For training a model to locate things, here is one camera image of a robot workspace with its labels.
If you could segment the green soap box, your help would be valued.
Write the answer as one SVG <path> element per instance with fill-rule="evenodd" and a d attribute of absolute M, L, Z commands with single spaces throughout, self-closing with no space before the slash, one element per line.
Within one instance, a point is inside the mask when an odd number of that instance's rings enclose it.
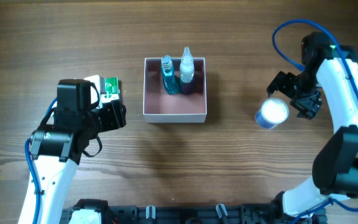
<path fill-rule="evenodd" d="M 117 77 L 106 78 L 104 80 L 104 93 L 101 95 L 101 99 L 103 103 L 121 99 L 119 79 Z"/>

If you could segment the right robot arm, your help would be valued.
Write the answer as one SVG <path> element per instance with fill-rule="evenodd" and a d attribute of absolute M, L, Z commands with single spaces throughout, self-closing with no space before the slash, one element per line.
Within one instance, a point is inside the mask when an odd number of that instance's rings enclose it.
<path fill-rule="evenodd" d="M 277 198 L 281 214 L 310 217 L 319 206 L 358 198 L 358 63 L 350 46 L 336 47 L 327 34 L 301 41 L 300 74 L 279 72 L 267 87 L 289 97 L 301 118 L 312 119 L 325 95 L 334 134 L 313 162 L 312 175 Z"/>

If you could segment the blue jar white lid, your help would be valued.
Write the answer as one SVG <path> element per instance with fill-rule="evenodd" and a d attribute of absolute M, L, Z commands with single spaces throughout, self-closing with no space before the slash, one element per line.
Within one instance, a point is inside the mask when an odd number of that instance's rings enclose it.
<path fill-rule="evenodd" d="M 273 129 L 286 121 L 289 116 L 287 104 L 278 98 L 269 98 L 256 113 L 257 124 L 264 129 Z"/>

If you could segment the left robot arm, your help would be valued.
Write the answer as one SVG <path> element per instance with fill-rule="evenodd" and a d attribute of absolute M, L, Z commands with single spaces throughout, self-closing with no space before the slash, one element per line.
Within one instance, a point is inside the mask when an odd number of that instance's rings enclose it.
<path fill-rule="evenodd" d="M 118 223 L 105 200 L 81 199 L 67 210 L 63 205 L 81 157 L 91 157 L 90 141 L 125 125 L 116 77 L 60 80 L 56 98 L 25 142 L 30 177 L 19 223 Z"/>

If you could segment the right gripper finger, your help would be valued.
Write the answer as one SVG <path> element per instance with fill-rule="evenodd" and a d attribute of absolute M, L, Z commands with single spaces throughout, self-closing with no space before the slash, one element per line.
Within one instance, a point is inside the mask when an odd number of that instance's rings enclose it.
<path fill-rule="evenodd" d="M 284 72 L 279 72 L 276 77 L 268 85 L 266 91 L 267 96 L 270 98 L 275 91 L 278 91 L 284 84 L 287 74 Z"/>
<path fill-rule="evenodd" d="M 298 114 L 297 114 L 298 118 L 313 119 L 317 115 L 322 105 L 322 100 L 321 99 L 317 99 L 316 101 L 313 101 L 311 99 L 291 100 L 290 105 L 298 110 Z"/>

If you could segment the blue mouthwash bottle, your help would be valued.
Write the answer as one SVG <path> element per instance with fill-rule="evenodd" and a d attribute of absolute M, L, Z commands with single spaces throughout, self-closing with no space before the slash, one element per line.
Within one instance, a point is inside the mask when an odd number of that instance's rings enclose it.
<path fill-rule="evenodd" d="M 169 95 L 179 93 L 179 86 L 175 76 L 175 69 L 171 56 L 165 55 L 161 58 L 161 71 L 165 91 Z"/>

